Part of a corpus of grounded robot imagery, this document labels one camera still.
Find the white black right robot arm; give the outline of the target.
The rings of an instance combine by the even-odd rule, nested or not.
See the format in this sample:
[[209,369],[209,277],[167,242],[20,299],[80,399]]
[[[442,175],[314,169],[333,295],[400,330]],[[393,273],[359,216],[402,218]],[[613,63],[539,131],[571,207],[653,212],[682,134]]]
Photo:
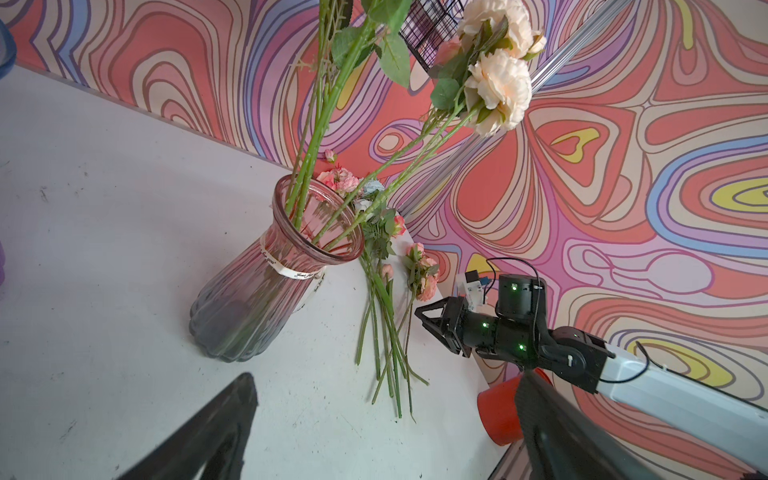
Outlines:
[[421,306],[415,314],[448,350],[553,372],[688,433],[767,473],[767,411],[673,372],[575,327],[546,326],[547,286],[538,276],[504,274],[492,315],[464,297]]

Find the pink grey glass vase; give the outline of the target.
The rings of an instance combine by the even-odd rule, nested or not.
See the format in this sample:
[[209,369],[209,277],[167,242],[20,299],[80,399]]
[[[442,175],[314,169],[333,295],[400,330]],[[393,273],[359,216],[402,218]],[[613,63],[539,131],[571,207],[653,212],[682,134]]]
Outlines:
[[289,182],[285,176],[274,188],[269,228],[210,279],[190,307],[190,334],[208,357],[242,362],[264,352],[325,269],[363,252],[355,212],[316,180],[295,227],[286,211]]

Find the purple glass vase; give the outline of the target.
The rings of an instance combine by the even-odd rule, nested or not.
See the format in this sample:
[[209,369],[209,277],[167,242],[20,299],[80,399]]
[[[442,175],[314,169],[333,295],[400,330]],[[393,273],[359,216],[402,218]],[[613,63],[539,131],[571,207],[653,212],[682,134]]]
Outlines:
[[[6,77],[13,69],[16,61],[17,47],[15,40],[3,21],[0,22],[0,79]],[[0,284],[5,281],[6,255],[0,248]]]

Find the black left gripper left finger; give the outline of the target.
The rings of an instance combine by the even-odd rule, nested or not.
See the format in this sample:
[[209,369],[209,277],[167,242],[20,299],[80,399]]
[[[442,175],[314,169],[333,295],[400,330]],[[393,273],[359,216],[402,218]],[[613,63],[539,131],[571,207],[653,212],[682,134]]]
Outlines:
[[239,479],[258,407],[245,372],[176,430],[123,479]]

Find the cream carnation stem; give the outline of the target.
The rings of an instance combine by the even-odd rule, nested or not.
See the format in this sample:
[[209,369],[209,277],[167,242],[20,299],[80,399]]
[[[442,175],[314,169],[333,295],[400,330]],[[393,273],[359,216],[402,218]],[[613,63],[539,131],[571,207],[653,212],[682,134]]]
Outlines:
[[443,45],[444,56],[430,74],[430,107],[464,105],[446,131],[466,127],[490,137],[515,129],[533,95],[528,63],[546,43],[523,2],[468,2],[456,35]]

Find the pink carnation stem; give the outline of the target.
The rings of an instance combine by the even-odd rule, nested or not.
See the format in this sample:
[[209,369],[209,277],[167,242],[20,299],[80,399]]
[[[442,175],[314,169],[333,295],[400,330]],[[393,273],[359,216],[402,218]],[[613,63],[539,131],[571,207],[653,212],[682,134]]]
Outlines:
[[[393,67],[397,72],[401,70],[407,72],[410,69],[410,50],[401,35],[395,32],[386,31],[382,37],[379,37],[364,27],[347,27],[334,36],[331,45],[333,60],[340,63],[344,68],[355,66],[358,60],[367,59],[371,53],[379,56],[383,67]],[[372,204],[365,210],[357,213],[354,219],[347,224],[346,229],[324,244],[323,248],[329,250],[334,247],[341,240],[349,236],[358,225],[367,220],[378,207],[386,205],[391,195],[414,174],[416,169],[425,161],[433,158],[437,150],[458,132],[457,129],[453,129],[451,132],[447,132],[446,129],[454,123],[463,108],[464,105],[462,103],[447,110],[440,110],[434,106],[430,107],[419,119],[421,123],[419,135],[394,152],[387,162],[381,164],[377,170],[370,172],[359,181],[354,190],[343,197],[342,204],[333,211],[333,214],[328,218],[323,228],[312,238],[313,243],[316,245],[320,243],[321,237],[331,228],[337,218],[346,211],[347,207],[353,203],[364,187],[376,180],[379,174],[399,161],[403,155],[412,153],[414,155],[412,162],[405,170],[400,172],[396,180],[380,191]]]

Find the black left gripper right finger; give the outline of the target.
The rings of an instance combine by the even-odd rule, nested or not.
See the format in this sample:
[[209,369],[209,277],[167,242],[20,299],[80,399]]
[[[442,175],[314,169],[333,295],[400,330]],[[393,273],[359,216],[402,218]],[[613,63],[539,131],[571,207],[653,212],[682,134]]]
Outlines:
[[522,376],[515,406],[533,479],[657,479],[536,373]]

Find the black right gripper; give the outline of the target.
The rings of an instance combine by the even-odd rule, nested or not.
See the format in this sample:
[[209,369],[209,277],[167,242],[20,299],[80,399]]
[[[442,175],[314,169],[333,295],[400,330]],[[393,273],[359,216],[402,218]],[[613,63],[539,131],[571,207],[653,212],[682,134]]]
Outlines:
[[516,326],[511,320],[470,311],[463,297],[445,301],[418,307],[415,315],[451,353],[468,357],[474,350],[485,359],[513,359]]

